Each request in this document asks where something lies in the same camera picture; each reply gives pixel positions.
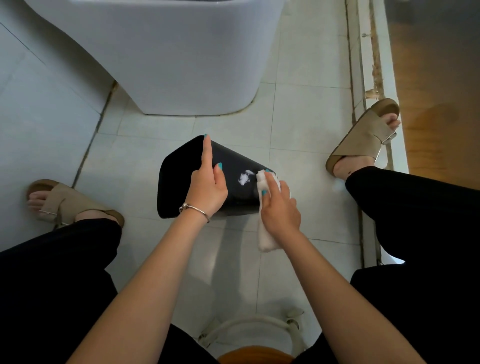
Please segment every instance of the black pants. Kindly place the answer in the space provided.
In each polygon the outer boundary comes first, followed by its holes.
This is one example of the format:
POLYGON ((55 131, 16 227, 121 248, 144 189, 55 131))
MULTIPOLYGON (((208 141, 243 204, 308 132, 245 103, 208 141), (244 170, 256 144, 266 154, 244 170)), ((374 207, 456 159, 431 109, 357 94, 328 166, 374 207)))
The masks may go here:
MULTIPOLYGON (((480 192, 375 167, 353 173, 346 187, 375 220, 384 249, 406 261, 360 269, 352 286, 428 363, 467 355, 475 347, 467 343, 468 336, 476 337, 476 301, 469 294, 476 285, 461 250, 471 248, 465 243, 472 239, 478 242, 480 192), (472 333, 465 330, 469 324, 472 333)), ((111 220, 83 220, 0 253, 3 358, 18 363, 69 358, 117 294, 104 269, 116 256, 120 236, 111 220)), ((159 362, 192 357, 216 363, 170 326, 159 362)), ((295 363, 319 361, 336 363, 324 335, 295 363)))

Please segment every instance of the foot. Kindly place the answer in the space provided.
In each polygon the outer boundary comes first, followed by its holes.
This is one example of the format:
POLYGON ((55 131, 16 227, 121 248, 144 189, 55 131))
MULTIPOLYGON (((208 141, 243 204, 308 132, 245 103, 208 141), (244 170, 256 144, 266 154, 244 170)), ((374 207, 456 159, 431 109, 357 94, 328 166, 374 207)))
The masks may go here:
MULTIPOLYGON (((31 211, 38 213, 42 209, 49 193, 50 191, 38 191, 38 192, 31 193, 28 197, 29 198, 27 203, 28 208, 31 211)), ((109 214, 106 214, 103 211, 98 211, 98 210, 87 210, 79 213, 77 216, 75 216, 75 222, 80 220, 88 220, 91 218, 108 218, 109 220, 113 220, 118 224, 118 221, 116 218, 114 218, 109 214)))
MULTIPOLYGON (((397 120, 397 118, 398 116, 396 114, 386 114, 382 116, 382 120, 392 129, 392 132, 400 126, 400 120, 397 120)), ((353 172, 373 165, 375 165, 375 159, 372 157, 343 157, 333 167, 333 174, 335 177, 345 181, 353 172)))

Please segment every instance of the wooden floor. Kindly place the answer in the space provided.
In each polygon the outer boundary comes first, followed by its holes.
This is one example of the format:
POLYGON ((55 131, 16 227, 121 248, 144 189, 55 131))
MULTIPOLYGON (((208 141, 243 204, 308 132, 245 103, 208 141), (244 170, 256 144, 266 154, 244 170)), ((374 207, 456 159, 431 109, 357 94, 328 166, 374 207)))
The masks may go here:
POLYGON ((410 173, 480 189, 477 51, 431 23, 389 31, 410 173))

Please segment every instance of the black plastic bin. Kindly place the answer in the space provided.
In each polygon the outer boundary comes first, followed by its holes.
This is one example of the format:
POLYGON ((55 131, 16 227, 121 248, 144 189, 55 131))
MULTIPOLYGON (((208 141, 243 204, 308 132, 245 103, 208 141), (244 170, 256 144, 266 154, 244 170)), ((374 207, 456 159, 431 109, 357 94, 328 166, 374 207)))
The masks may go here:
MULTIPOLYGON (((192 172, 202 164, 204 136, 199 135, 168 155, 158 177, 157 211, 175 218, 185 202, 192 172)), ((257 173, 266 167, 212 141, 213 166, 222 162, 228 197, 216 216, 248 215, 260 207, 257 173)))

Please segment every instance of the orange object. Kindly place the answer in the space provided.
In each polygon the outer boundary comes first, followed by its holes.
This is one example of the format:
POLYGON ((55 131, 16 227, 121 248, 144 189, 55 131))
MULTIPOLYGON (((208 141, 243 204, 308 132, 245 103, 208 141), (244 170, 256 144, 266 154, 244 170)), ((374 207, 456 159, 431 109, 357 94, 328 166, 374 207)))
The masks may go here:
POLYGON ((220 364, 290 364, 294 357, 265 346, 247 346, 218 358, 220 364))

